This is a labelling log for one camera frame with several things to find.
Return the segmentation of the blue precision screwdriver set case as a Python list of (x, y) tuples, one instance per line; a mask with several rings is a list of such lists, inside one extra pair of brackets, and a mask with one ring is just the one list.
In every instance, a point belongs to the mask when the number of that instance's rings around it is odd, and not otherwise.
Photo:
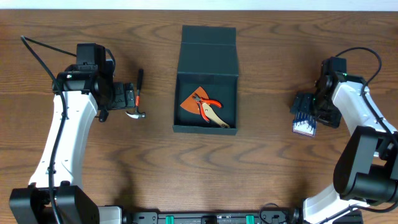
[(298, 111), (292, 123), (292, 132), (308, 137), (314, 137), (317, 129), (315, 118), (307, 113)]

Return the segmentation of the small claw hammer black handle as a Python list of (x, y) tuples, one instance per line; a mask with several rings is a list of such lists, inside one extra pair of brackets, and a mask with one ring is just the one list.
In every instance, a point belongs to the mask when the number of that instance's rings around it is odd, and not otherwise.
[(140, 94), (141, 94), (143, 76), (144, 76), (144, 70), (140, 68), (139, 72), (138, 72), (138, 77), (137, 77), (137, 93), (136, 93), (136, 97), (135, 97), (135, 111), (133, 113), (130, 113), (128, 111), (126, 112), (126, 114), (132, 119), (141, 119), (141, 118), (146, 117), (145, 112), (141, 113), (139, 111)]

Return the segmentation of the red handled cutting pliers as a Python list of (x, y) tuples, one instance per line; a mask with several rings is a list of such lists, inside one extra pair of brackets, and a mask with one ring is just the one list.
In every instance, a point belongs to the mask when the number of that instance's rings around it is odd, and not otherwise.
[(198, 108), (200, 110), (200, 115), (201, 117), (207, 122), (210, 122), (210, 119), (207, 117), (207, 115), (205, 114), (205, 108), (203, 107), (204, 105), (206, 106), (211, 106), (211, 105), (215, 105), (218, 108), (222, 108), (222, 104), (219, 101), (216, 100), (210, 100), (210, 99), (205, 99), (200, 97), (199, 95), (197, 95), (196, 93), (192, 96), (192, 98), (196, 101)]

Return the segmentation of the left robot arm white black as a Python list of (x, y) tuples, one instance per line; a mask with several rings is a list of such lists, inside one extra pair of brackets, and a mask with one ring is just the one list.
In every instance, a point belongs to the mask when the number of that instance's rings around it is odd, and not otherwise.
[(18, 223), (131, 223), (117, 205), (97, 206), (82, 187), (88, 133), (97, 114), (92, 94), (66, 91), (54, 98), (47, 143), (26, 188), (13, 189), (9, 206)]

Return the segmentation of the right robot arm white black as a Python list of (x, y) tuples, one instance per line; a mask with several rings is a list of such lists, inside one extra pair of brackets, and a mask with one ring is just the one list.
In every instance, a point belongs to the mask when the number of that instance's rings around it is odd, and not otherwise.
[(355, 210), (387, 213), (397, 208), (397, 129), (379, 111), (362, 77), (345, 72), (320, 76), (314, 94), (298, 93), (292, 131), (314, 136), (317, 123), (350, 139), (336, 163), (333, 182), (304, 200), (299, 223), (333, 223)]

